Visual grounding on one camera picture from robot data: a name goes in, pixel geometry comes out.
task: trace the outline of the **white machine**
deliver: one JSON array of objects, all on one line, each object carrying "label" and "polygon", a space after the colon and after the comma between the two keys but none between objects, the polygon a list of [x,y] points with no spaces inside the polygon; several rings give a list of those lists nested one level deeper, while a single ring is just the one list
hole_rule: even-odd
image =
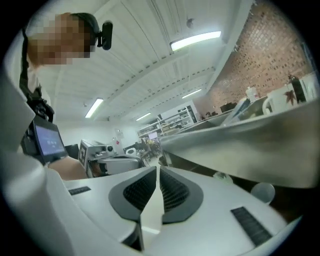
[{"label": "white machine", "polygon": [[136,156],[137,155],[137,150],[134,147],[128,148],[125,153],[127,155],[132,155],[132,156]]},{"label": "white machine", "polygon": [[94,177],[91,162],[97,162],[105,175],[124,173],[145,166],[140,157],[117,154],[112,145],[95,140],[81,140],[78,159],[89,178]]}]

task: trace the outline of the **bottle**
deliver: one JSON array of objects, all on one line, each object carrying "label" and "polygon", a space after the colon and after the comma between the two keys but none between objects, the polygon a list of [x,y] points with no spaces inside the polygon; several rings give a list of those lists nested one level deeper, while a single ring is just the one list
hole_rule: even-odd
[{"label": "bottle", "polygon": [[248,86],[248,89],[245,91],[245,93],[251,102],[254,102],[259,99],[259,95],[258,95],[257,89],[255,87]]}]

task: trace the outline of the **brick wall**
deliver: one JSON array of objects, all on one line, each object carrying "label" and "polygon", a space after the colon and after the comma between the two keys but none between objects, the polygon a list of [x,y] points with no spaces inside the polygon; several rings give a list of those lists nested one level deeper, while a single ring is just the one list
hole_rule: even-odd
[{"label": "brick wall", "polygon": [[252,5],[251,12],[236,43],[237,52],[230,55],[206,95],[211,106],[201,98],[194,100],[200,114],[206,108],[212,112],[213,106],[221,113],[220,106],[238,102],[246,96],[248,86],[256,87],[262,97],[287,84],[288,74],[301,78],[312,72],[298,35],[275,6],[260,1]]}]

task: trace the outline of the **shelf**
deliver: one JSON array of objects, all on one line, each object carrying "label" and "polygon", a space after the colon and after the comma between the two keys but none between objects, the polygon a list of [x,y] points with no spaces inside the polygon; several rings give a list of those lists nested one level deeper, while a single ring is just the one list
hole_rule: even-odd
[{"label": "shelf", "polygon": [[174,121],[174,122],[171,122],[171,123],[166,124],[166,125],[164,125],[164,126],[161,126],[161,128],[170,126],[170,125],[172,125],[172,124],[174,124],[174,123],[177,123],[177,122],[180,122],[180,121],[182,121],[183,119],[186,119],[186,118],[190,118],[190,116],[186,116],[186,117],[181,118],[181,119],[179,119],[179,120],[177,120],[177,121]]},{"label": "shelf", "polygon": [[148,134],[150,134],[150,133],[152,133],[152,132],[155,132],[155,131],[158,131],[158,130],[161,130],[161,129],[160,129],[160,128],[157,128],[157,129],[154,129],[154,130],[148,131],[148,132],[146,132],[146,133],[144,133],[144,134],[142,134],[142,135],[139,135],[139,137],[142,137],[142,136],[148,135]]},{"label": "shelf", "polygon": [[173,118],[173,117],[175,117],[175,116],[177,116],[177,115],[183,114],[183,113],[185,113],[185,112],[187,112],[187,111],[188,111],[188,110],[186,109],[186,110],[181,111],[181,112],[179,112],[179,113],[176,113],[176,114],[174,114],[174,115],[172,115],[172,116],[170,116],[170,117],[167,117],[167,118],[165,118],[165,119],[159,120],[159,122],[168,120],[168,119]]},{"label": "shelf", "polygon": [[188,125],[182,127],[181,130],[184,130],[184,129],[186,129],[186,128],[189,128],[190,126],[193,126],[193,125],[195,125],[195,124],[197,124],[197,123],[199,123],[199,122],[188,124]]},{"label": "shelf", "polygon": [[161,134],[162,134],[162,135],[165,135],[165,134],[167,134],[168,132],[172,132],[172,131],[174,131],[174,130],[178,130],[178,128],[170,129],[170,130],[165,131],[164,133],[161,133]]},{"label": "shelf", "polygon": [[159,123],[156,121],[156,122],[154,122],[154,123],[152,123],[152,124],[149,124],[149,125],[146,126],[146,127],[143,127],[142,129],[139,129],[138,131],[142,131],[142,130],[144,130],[144,129],[150,127],[150,126],[154,126],[154,125],[156,125],[156,124],[159,124]]}]

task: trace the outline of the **cup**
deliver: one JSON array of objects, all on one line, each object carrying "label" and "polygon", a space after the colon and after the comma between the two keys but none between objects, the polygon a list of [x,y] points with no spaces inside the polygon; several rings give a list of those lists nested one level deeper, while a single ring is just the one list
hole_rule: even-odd
[{"label": "cup", "polygon": [[262,111],[265,115],[279,113],[297,106],[297,97],[292,84],[285,85],[279,89],[267,93],[267,99],[263,102]]},{"label": "cup", "polygon": [[275,187],[269,183],[258,183],[251,189],[251,195],[269,205],[275,198]]}]

